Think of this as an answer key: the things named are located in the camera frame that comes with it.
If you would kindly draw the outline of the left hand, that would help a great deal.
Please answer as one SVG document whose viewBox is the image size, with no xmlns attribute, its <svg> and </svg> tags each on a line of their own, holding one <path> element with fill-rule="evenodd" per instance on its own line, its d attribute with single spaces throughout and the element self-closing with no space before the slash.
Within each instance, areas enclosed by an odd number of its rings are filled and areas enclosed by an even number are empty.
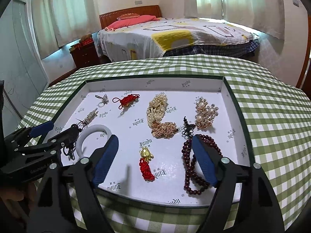
<svg viewBox="0 0 311 233">
<path fill-rule="evenodd" d="M 30 210 L 34 207 L 35 196 L 36 196 L 36 185 L 34 182 L 28 184 L 28 186 L 23 190 L 17 190 L 14 188 L 2 188 L 1 189 L 1 199 L 3 200 L 5 206 L 10 211 L 13 217 L 18 218 L 21 216 L 18 209 L 13 205 L 14 202 L 22 201 L 27 199 L 27 206 Z"/>
</svg>

